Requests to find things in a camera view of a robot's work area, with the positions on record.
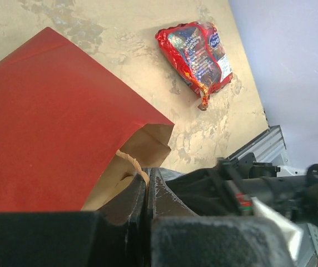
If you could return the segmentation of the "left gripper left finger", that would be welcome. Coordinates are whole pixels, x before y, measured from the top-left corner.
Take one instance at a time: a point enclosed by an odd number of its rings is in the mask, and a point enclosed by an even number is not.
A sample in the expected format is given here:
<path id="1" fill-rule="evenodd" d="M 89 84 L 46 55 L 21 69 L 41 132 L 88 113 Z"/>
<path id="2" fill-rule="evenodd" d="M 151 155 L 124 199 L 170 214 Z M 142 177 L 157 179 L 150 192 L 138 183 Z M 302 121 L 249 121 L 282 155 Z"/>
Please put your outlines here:
<path id="1" fill-rule="evenodd" d="M 95 211 L 0 213 L 0 266 L 143 266 L 140 175 Z"/>

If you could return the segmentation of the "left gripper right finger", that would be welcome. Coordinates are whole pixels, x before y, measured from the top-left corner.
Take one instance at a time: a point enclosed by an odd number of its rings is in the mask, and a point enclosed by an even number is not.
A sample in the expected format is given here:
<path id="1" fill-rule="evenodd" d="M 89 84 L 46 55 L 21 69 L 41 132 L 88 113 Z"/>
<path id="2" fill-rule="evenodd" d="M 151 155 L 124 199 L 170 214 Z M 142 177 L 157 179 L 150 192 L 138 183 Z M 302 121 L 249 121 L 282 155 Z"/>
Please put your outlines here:
<path id="1" fill-rule="evenodd" d="M 170 171 L 150 171 L 152 266 L 293 266 L 284 236 L 255 216 L 198 216 L 166 185 Z"/>

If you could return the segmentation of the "red brown paper bag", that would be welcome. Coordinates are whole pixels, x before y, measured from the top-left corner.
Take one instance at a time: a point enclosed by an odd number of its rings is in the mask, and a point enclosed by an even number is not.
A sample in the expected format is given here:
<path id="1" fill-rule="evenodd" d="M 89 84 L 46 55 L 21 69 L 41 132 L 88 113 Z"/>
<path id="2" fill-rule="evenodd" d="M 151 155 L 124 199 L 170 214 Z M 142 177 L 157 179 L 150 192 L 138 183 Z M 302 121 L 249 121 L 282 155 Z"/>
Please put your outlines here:
<path id="1" fill-rule="evenodd" d="M 45 28 L 0 61 L 0 212 L 97 210 L 159 167 L 174 124 Z"/>

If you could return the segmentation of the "large red snack bag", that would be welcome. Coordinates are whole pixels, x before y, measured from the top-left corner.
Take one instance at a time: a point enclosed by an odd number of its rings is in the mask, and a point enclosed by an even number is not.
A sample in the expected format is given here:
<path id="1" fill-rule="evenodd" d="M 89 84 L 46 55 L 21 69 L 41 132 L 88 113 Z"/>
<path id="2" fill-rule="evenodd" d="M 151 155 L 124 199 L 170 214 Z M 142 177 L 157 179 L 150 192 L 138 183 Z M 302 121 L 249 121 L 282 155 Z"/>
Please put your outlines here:
<path id="1" fill-rule="evenodd" d="M 164 56 L 208 108 L 210 96 L 229 84 L 233 71 L 217 28 L 211 22 L 190 22 L 159 30 L 155 39 Z"/>

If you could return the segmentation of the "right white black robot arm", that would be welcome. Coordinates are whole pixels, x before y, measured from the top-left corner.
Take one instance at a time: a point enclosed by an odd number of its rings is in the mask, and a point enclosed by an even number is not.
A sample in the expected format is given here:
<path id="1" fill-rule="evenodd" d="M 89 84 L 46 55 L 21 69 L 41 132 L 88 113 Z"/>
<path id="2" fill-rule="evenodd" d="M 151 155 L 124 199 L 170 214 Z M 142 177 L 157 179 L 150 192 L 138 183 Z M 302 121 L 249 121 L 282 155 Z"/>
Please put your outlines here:
<path id="1" fill-rule="evenodd" d="M 244 160 L 220 160 L 213 168 L 187 174 L 163 170 L 168 187 L 199 215 L 226 215 L 242 208 L 233 195 L 256 198 L 255 209 L 264 217 L 276 212 L 299 224 L 302 236 L 296 252 L 298 266 L 318 266 L 307 223 L 318 227 L 318 164 L 306 174 L 293 173 L 287 166 Z"/>

